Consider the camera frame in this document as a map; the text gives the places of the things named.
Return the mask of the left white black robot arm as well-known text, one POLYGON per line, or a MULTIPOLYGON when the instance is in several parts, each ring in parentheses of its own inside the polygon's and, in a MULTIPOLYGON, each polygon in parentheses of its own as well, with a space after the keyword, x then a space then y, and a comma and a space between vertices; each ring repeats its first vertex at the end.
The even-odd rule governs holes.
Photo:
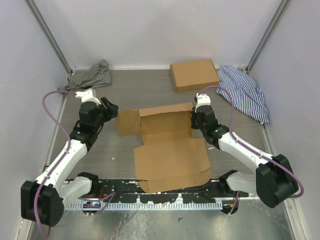
POLYGON ((106 97, 82 102, 79 119, 60 154, 35 180, 22 184, 20 212, 23 219, 54 227, 62 218, 65 207, 73 201, 82 196, 93 199, 100 194, 101 185, 95 174, 81 172, 71 183, 64 182, 92 148, 104 123, 117 117, 118 110, 119 107, 106 97))

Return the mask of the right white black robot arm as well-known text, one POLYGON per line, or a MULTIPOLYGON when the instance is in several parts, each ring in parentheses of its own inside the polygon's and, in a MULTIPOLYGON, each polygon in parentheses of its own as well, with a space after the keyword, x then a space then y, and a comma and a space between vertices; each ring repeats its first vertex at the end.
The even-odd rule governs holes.
POLYGON ((219 180, 220 192, 232 197, 237 191, 253 194, 269 208, 288 198, 299 198, 304 187, 294 175, 289 160, 282 154, 273 156, 242 140, 234 132, 218 123, 210 105, 194 106, 191 110, 191 127, 199 129, 210 145, 226 152, 245 164, 251 174, 231 170, 219 180))

